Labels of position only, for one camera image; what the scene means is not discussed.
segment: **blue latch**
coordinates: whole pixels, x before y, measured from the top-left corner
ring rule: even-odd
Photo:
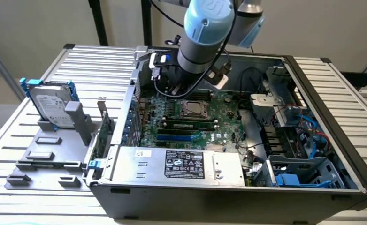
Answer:
[[[277,184],[281,187],[290,188],[328,188],[332,185],[332,181],[324,181],[320,184],[301,184],[297,174],[284,173],[276,176]]]
[[[73,100],[77,101],[77,102],[79,102],[79,96],[78,96],[78,93],[77,93],[75,83],[73,81],[69,81],[67,85],[69,85],[70,90],[71,90],[71,98],[73,98]]]
[[[91,160],[90,161],[90,164],[89,164],[89,169],[94,169],[94,170],[98,170],[101,169],[101,161],[97,161],[97,160]]]
[[[33,85],[33,86],[39,86],[39,85],[43,85],[43,80],[42,79],[30,79],[27,84]]]

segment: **blue drive bracket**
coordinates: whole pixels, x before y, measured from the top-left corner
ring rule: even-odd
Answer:
[[[43,84],[43,80],[30,80],[29,83],[27,83],[27,78],[26,78],[26,77],[23,77],[23,78],[21,79],[21,87],[22,87],[23,91],[26,92],[26,96],[33,100],[34,106],[35,106],[35,108],[37,108],[37,110],[38,110],[38,113],[39,113],[39,115],[41,115],[41,120],[42,120],[42,121],[46,121],[43,115],[42,115],[42,113],[41,113],[41,111],[39,111],[39,108],[38,108],[38,106],[37,106],[35,100],[33,99],[33,95],[31,95],[31,93],[30,93],[30,85],[33,85],[33,86],[39,86],[39,85],[42,85],[42,84]]]

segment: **slotted metal surface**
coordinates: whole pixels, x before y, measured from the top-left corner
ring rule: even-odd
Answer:
[[[114,118],[119,116],[131,72],[135,69],[134,52],[135,49],[130,48],[77,46],[73,50],[63,50],[43,76],[47,81],[74,80],[85,112],[94,120],[101,120],[97,105],[99,96],[107,97],[110,115]],[[357,105],[358,101],[348,93],[348,89],[341,87],[341,82],[337,81],[321,59],[297,58],[297,60],[309,78],[316,82],[321,97],[325,101],[333,102],[332,113],[340,122],[345,123],[344,129],[350,137],[361,144],[358,150],[367,161],[367,144],[364,142],[367,138],[367,126],[356,125],[356,123],[367,124],[367,112]],[[39,131],[38,119],[37,109],[26,99],[0,130],[0,224],[21,221],[58,225],[126,224],[127,222],[117,222],[107,217],[91,192],[25,191],[7,190],[3,187],[15,162],[22,158]],[[187,223],[141,221],[138,224]],[[367,225],[367,209],[362,212],[341,212],[321,225]]]
[[[314,58],[296,57],[296,60],[367,164],[367,105],[361,100],[364,97],[333,64]],[[342,224],[344,220],[344,224],[367,224],[367,209],[341,212],[329,220],[336,220],[336,224]]]

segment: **blue clip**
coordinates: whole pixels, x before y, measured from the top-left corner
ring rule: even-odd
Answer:
[[[70,90],[71,90],[71,98],[73,98],[73,100],[77,101],[77,102],[79,102],[79,96],[78,96],[78,93],[77,93],[75,83],[73,81],[69,81],[67,85],[69,85]]]
[[[320,184],[301,184],[297,174],[281,174],[276,176],[277,184],[281,187],[292,188],[328,188],[332,185],[332,181],[324,181]]]
[[[22,78],[21,79],[21,87],[23,89],[23,91],[26,92],[26,96],[30,98],[31,94],[30,94],[30,90],[29,90],[29,86],[27,86],[27,78]]]
[[[33,86],[39,86],[39,85],[43,85],[43,80],[41,79],[30,79],[29,85],[33,85]]]
[[[98,170],[101,169],[101,161],[97,161],[97,160],[91,160],[90,161],[90,164],[89,164],[89,169],[94,169],[94,170]]]

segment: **warning label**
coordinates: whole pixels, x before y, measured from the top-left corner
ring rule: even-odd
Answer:
[[[205,179],[203,152],[167,151],[165,175],[169,178]]]

